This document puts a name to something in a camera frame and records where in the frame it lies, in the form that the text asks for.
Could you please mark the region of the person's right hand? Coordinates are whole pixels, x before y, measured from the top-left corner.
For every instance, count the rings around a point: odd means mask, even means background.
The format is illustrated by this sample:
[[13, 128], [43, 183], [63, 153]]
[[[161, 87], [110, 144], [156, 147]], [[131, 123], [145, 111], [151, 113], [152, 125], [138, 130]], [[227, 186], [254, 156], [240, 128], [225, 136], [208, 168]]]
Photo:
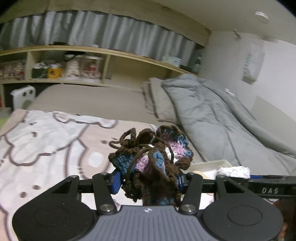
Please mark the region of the person's right hand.
[[274, 202], [283, 216], [283, 226], [282, 230], [278, 236], [277, 240], [292, 240], [295, 239], [295, 198], [289, 199], [279, 199]]

